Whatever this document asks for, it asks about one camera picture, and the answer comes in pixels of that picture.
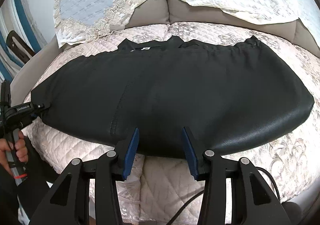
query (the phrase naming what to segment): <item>black cable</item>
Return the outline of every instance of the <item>black cable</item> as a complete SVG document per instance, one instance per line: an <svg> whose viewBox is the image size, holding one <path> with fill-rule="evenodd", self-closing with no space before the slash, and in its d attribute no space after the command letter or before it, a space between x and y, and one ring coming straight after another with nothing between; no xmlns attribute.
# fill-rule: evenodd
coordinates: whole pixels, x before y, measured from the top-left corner
<svg viewBox="0 0 320 225"><path fill-rule="evenodd" d="M257 170L263 172L272 182L273 187L276 190L277 198L280 201L280 193L276 184L276 181L273 179L272 175L266 170L263 169L262 167L256 167ZM204 190L198 192L196 195L192 196L189 200L186 201L186 203L177 211L177 213L171 218L171 220L168 221L166 225L171 225L177 218L178 216L182 213L182 211L196 198L198 198L201 194L203 194Z"/></svg>
<svg viewBox="0 0 320 225"><path fill-rule="evenodd" d="M263 172L266 176L268 176L268 178L270 179L270 181L271 181L272 184L273 184L273 187L274 187L275 190L276 190L277 198L278 198L278 200L280 201L280 193L279 193L279 190L278 190L276 181L273 179L272 175L271 175L266 169L263 169L263 168L261 168L261 167L256 167L256 168L257 168L257 170Z"/></svg>
<svg viewBox="0 0 320 225"><path fill-rule="evenodd" d="M171 218L171 220L168 221L167 225L171 225L176 218L182 213L182 211L196 198L198 198L201 194L203 194L204 190L198 192L196 195L192 196L189 200L186 201L186 203L177 211L177 213Z"/></svg>

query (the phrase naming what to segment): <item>metal screw head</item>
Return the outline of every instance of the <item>metal screw head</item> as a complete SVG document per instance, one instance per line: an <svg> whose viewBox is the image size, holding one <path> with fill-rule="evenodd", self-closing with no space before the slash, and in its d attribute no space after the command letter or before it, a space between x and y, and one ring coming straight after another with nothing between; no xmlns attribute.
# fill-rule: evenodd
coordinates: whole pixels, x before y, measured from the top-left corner
<svg viewBox="0 0 320 225"><path fill-rule="evenodd" d="M117 153L115 151L109 151L107 152L107 156L114 157Z"/></svg>
<svg viewBox="0 0 320 225"><path fill-rule="evenodd" d="M248 164L248 163L250 163L250 161L249 161L249 159L248 158L241 158L241 163L243 163L243 164Z"/></svg>
<svg viewBox="0 0 320 225"><path fill-rule="evenodd" d="M214 156L214 151L212 151L212 150L207 150L207 151L204 152L204 154L205 154L206 156Z"/></svg>
<svg viewBox="0 0 320 225"><path fill-rule="evenodd" d="M75 158L75 159L73 159L73 160L71 161L71 163L72 163L73 165L77 165L77 164L80 163L80 159L79 159L79 158Z"/></svg>

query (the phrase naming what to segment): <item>blue wall stripe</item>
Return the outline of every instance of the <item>blue wall stripe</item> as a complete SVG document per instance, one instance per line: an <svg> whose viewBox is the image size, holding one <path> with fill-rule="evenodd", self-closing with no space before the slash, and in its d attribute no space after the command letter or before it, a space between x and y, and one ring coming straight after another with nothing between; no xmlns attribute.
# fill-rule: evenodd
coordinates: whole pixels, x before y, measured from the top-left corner
<svg viewBox="0 0 320 225"><path fill-rule="evenodd" d="M31 26L29 24L29 21L26 17L26 14L24 12L21 0L14 0L14 4L16 5L17 13L20 19L20 23L22 25L22 28L28 38L28 41L35 53L39 52L41 50L41 47L38 43L38 40L36 39L35 34L33 33Z"/></svg>
<svg viewBox="0 0 320 225"><path fill-rule="evenodd" d="M18 66L20 66L21 68L23 67L23 63L21 63L20 61L18 61L8 50L7 44L5 43L5 40L3 39L2 34L0 33L0 46L2 47L2 49L4 50L5 54L7 54L7 56L9 57L10 60L12 60L15 64L17 64Z"/></svg>
<svg viewBox="0 0 320 225"><path fill-rule="evenodd" d="M0 71L1 71L2 75L4 76L5 80L8 80L8 81L13 80L12 76L8 72L7 68L3 65L2 61L0 61Z"/></svg>

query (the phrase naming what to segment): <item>finger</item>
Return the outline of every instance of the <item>finger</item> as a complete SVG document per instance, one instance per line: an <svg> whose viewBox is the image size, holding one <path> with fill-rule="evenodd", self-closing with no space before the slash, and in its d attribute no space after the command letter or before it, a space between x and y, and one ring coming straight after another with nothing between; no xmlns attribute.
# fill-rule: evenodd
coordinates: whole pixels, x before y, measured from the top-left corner
<svg viewBox="0 0 320 225"><path fill-rule="evenodd" d="M22 163L28 162L28 155L23 156L23 157L19 157L19 161L22 162Z"/></svg>
<svg viewBox="0 0 320 225"><path fill-rule="evenodd" d="M4 138L0 139L0 151L11 151L11 149L8 146L7 140L5 140Z"/></svg>
<svg viewBox="0 0 320 225"><path fill-rule="evenodd" d="M3 151L0 151L0 165L2 165L3 168L12 176L7 157Z"/></svg>
<svg viewBox="0 0 320 225"><path fill-rule="evenodd" d="M89 225L96 225L96 220L89 216Z"/></svg>
<svg viewBox="0 0 320 225"><path fill-rule="evenodd" d="M14 147L16 150L20 150L21 148L24 148L26 146L26 142L22 139L19 139L15 144Z"/></svg>
<svg viewBox="0 0 320 225"><path fill-rule="evenodd" d="M24 157L28 154L27 148L21 148L19 151L17 151L16 155L18 158Z"/></svg>
<svg viewBox="0 0 320 225"><path fill-rule="evenodd" d="M24 139L24 135L21 130L18 132L19 139Z"/></svg>

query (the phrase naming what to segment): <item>gray cushion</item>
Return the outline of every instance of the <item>gray cushion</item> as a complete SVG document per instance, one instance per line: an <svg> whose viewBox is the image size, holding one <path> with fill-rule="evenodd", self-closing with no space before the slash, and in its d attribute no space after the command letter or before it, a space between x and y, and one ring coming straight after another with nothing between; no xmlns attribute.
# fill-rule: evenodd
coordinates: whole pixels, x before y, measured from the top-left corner
<svg viewBox="0 0 320 225"><path fill-rule="evenodd" d="M149 24L170 24L167 0L147 0L139 5L125 28Z"/></svg>
<svg viewBox="0 0 320 225"><path fill-rule="evenodd" d="M303 25L300 19L297 20L296 33L294 35L293 44L299 45L300 47L308 50L315 56L320 58L320 49L308 31L308 29Z"/></svg>
<svg viewBox="0 0 320 225"><path fill-rule="evenodd" d="M296 22L256 25L224 13L219 8L207 6L191 6L181 0L168 0L170 23L175 22L212 22L240 26L270 33L293 41Z"/></svg>
<svg viewBox="0 0 320 225"><path fill-rule="evenodd" d="M61 52L57 37L54 36L51 42L22 67L11 83L12 106L23 103L36 82Z"/></svg>
<svg viewBox="0 0 320 225"><path fill-rule="evenodd" d="M79 44L80 44L80 43L76 43L76 44L70 45L70 44L66 43L65 45L63 45L63 46L61 47L61 49L62 49L63 51L67 51L67 50L70 50L70 49L73 48L73 47L78 46Z"/></svg>

